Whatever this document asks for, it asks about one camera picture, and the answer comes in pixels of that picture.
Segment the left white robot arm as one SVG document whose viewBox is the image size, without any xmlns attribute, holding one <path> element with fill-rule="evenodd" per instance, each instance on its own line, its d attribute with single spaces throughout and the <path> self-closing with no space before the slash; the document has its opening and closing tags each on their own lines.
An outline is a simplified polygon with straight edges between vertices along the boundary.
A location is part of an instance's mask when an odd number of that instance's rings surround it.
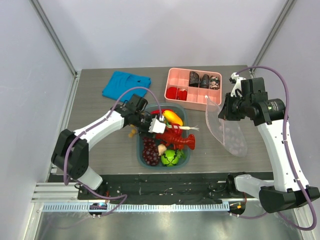
<svg viewBox="0 0 320 240">
<path fill-rule="evenodd" d="M 151 116 L 144 115 L 148 101 L 134 94 L 129 101 L 117 104 L 104 116 L 75 131 L 63 130 L 57 139 L 51 162 L 73 180 L 89 187 L 89 194 L 100 200 L 107 192 L 102 177 L 89 166 L 89 152 L 108 135 L 128 125 L 148 132 Z"/>
</svg>

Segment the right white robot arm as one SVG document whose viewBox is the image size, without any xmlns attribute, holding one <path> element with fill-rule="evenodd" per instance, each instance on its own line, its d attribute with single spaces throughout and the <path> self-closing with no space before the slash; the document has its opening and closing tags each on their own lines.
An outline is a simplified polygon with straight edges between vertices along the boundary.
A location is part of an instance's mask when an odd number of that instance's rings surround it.
<svg viewBox="0 0 320 240">
<path fill-rule="evenodd" d="M 243 192 L 257 198 L 267 213 L 303 207 L 307 197 L 311 201 L 320 197 L 317 187 L 310 186 L 304 176 L 285 119 L 285 104 L 279 99 L 269 99 L 264 79 L 245 79 L 236 73 L 230 77 L 234 85 L 225 95 L 218 118 L 240 121 L 250 118 L 257 127 L 271 162 L 273 182 L 258 179 L 250 174 L 228 176 L 226 193 L 233 198 Z"/>
</svg>

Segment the red toy lobster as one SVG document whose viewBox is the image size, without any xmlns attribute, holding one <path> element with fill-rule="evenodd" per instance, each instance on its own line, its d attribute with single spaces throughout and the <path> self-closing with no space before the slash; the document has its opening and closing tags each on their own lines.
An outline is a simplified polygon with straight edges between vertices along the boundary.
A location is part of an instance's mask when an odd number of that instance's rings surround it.
<svg viewBox="0 0 320 240">
<path fill-rule="evenodd" d="M 183 150 L 188 147 L 194 150 L 196 147 L 196 138 L 193 134 L 189 134 L 187 137 L 182 137 L 182 133 L 185 130 L 165 128 L 164 133 L 153 133 L 152 137 L 160 140 L 163 144 L 168 147 L 172 145 L 175 150 Z"/>
</svg>

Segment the clear zip top bag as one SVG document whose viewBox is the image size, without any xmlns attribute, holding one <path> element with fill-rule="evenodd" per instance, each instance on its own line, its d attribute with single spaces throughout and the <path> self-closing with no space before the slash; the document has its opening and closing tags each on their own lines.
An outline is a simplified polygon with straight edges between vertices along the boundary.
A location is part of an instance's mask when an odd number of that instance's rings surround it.
<svg viewBox="0 0 320 240">
<path fill-rule="evenodd" d="M 222 108 L 205 95 L 205 121 L 210 133 L 233 156 L 245 157 L 248 147 L 239 124 L 218 118 Z"/>
</svg>

